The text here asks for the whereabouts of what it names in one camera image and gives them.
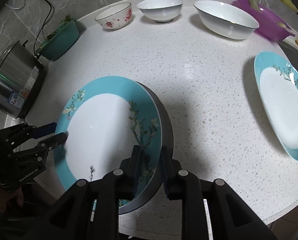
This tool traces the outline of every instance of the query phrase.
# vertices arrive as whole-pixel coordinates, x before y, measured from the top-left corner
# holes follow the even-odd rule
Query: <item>bolt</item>
[[[78,187],[83,187],[86,185],[87,181],[85,179],[80,179],[76,183]]]
[[[223,179],[216,179],[216,184],[218,185],[218,186],[223,186],[224,185],[224,180]]]
[[[123,170],[121,170],[121,169],[116,169],[116,170],[113,171],[113,174],[116,175],[116,176],[120,176],[120,175],[123,174]]]
[[[180,176],[187,176],[187,175],[188,175],[188,172],[187,172],[186,170],[179,170],[179,171],[178,171],[178,174],[179,174]]]

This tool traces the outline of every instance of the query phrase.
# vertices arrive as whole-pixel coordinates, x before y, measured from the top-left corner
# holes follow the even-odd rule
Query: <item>sink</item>
[[[288,57],[292,66],[298,71],[298,50],[283,41],[278,42],[278,44]]]

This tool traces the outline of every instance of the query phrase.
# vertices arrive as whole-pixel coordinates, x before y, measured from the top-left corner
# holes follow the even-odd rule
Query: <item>white cable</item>
[[[22,5],[20,5],[20,7],[17,7],[17,8],[10,6],[8,3],[6,3],[5,5],[6,5],[8,8],[10,8],[10,9],[13,9],[13,10],[19,10],[19,9],[21,9],[22,6],[24,5],[24,1],[25,1],[25,0],[22,0]]]

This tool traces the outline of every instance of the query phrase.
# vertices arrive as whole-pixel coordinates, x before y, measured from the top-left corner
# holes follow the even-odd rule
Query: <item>pot handle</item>
[[[26,47],[26,43],[28,42],[28,40],[26,40],[23,44],[22,44],[22,46],[25,48]]]

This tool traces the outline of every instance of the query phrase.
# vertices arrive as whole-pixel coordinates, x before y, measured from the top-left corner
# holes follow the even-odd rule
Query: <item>turquoise plate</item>
[[[298,71],[278,54],[262,52],[254,60],[254,74],[276,136],[298,161]]]
[[[146,188],[158,165],[162,144],[158,109],[137,82],[118,76],[91,81],[78,90],[60,115],[56,134],[68,132],[55,149],[57,174],[64,188],[78,179],[94,181],[119,168],[134,145],[143,152],[136,196]],[[120,200],[120,207],[128,203]]]

